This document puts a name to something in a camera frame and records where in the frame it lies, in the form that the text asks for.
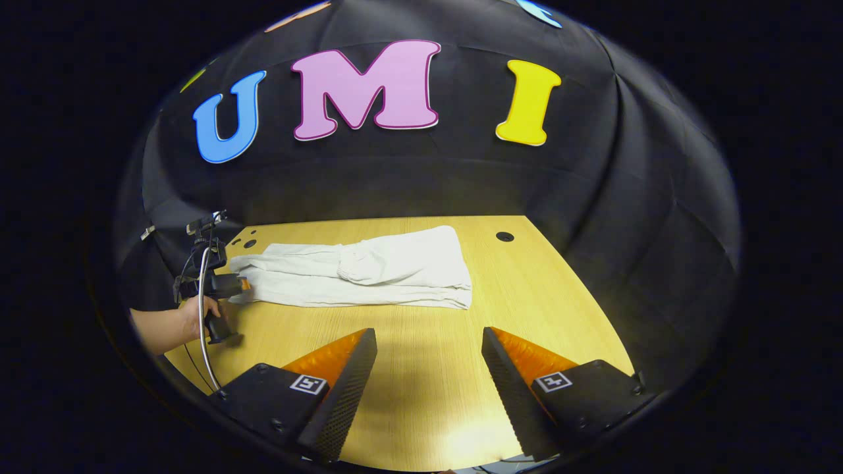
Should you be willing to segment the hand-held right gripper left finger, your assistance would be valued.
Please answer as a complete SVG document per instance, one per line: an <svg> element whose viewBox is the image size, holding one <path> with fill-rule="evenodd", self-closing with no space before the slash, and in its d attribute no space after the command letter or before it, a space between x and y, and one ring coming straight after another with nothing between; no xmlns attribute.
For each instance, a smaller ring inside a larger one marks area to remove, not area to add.
<svg viewBox="0 0 843 474"><path fill-rule="evenodd" d="M377 356L364 328L278 368L257 363L208 396L223 417L274 448L339 459Z"/></svg>

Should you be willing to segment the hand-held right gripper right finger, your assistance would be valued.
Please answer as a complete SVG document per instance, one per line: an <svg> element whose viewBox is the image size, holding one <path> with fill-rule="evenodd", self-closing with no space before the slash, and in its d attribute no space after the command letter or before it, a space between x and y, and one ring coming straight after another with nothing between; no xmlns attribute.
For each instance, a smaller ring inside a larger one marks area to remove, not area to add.
<svg viewBox="0 0 843 474"><path fill-rule="evenodd" d="M536 461L596 450L657 397L605 360L575 363L496 327L483 330L481 352L518 444Z"/></svg>

